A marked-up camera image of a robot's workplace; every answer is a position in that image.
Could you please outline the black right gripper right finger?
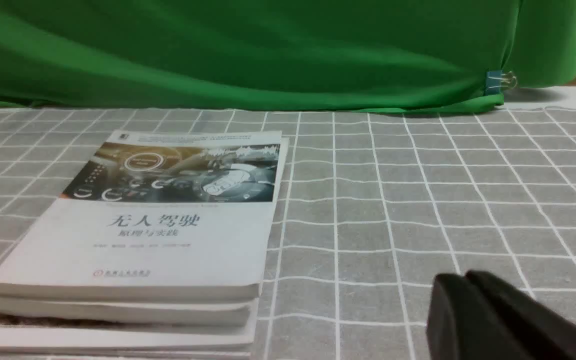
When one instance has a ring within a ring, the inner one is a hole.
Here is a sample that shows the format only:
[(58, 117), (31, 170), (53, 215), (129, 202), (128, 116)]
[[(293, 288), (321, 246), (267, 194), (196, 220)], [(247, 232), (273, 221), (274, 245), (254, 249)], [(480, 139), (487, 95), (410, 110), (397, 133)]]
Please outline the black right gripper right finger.
[(465, 276), (533, 360), (576, 360), (576, 324), (489, 271)]

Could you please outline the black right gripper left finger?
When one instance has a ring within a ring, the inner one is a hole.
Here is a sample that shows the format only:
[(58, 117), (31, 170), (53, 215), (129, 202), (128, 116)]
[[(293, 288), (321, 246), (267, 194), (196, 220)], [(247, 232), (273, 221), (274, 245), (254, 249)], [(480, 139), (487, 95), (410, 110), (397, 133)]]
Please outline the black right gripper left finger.
[(440, 273), (430, 294), (426, 339), (432, 360), (531, 360), (464, 276)]

